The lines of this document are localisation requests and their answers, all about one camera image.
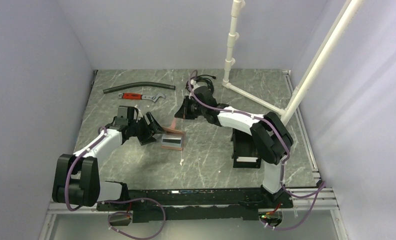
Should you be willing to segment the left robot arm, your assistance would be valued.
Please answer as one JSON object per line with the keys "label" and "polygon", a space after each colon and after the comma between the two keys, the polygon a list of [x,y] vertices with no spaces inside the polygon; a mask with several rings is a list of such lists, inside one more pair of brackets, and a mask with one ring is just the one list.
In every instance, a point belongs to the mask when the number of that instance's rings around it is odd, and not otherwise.
{"label": "left robot arm", "polygon": [[57,159],[52,200],[65,204],[69,211],[92,207],[96,203],[111,204],[117,210],[130,203],[128,185],[119,181],[102,181],[100,165],[127,140],[137,138],[143,146],[156,142],[155,135],[164,128],[154,116],[133,106],[119,106],[112,121],[98,129],[97,137],[72,154]]}

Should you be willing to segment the black card box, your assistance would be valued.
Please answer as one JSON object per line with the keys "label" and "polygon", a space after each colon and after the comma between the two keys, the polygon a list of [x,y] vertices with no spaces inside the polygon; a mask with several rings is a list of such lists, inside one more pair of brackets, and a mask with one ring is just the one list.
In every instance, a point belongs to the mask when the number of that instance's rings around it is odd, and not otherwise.
{"label": "black card box", "polygon": [[258,156],[253,138],[246,132],[232,129],[230,141],[233,144],[233,168],[237,169],[259,169],[261,158]]}

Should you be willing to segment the grey credit card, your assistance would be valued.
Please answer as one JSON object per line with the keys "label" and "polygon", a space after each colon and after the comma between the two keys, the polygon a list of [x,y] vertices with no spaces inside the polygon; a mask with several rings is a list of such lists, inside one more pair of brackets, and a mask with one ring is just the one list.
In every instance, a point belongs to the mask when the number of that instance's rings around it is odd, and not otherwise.
{"label": "grey credit card", "polygon": [[161,145],[171,148],[180,148],[183,143],[183,137],[180,134],[164,134],[161,137]]}

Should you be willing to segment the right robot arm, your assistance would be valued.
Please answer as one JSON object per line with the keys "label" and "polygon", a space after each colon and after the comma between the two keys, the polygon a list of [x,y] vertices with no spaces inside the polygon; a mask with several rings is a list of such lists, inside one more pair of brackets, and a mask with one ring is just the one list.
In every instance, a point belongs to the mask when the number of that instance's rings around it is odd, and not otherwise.
{"label": "right robot arm", "polygon": [[207,87],[199,86],[184,96],[174,116],[184,120],[202,116],[210,124],[232,128],[250,136],[258,156],[264,162],[262,203],[273,208],[281,201],[285,190],[285,164],[291,156],[294,140],[276,113],[254,114],[218,103]]}

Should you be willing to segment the brown leather card holder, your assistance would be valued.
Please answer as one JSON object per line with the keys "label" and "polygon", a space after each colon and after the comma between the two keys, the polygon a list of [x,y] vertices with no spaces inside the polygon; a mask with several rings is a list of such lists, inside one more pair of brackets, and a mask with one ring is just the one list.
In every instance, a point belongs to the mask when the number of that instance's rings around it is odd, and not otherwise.
{"label": "brown leather card holder", "polygon": [[161,147],[163,149],[182,151],[186,134],[177,129],[164,127],[164,132],[161,136]]}

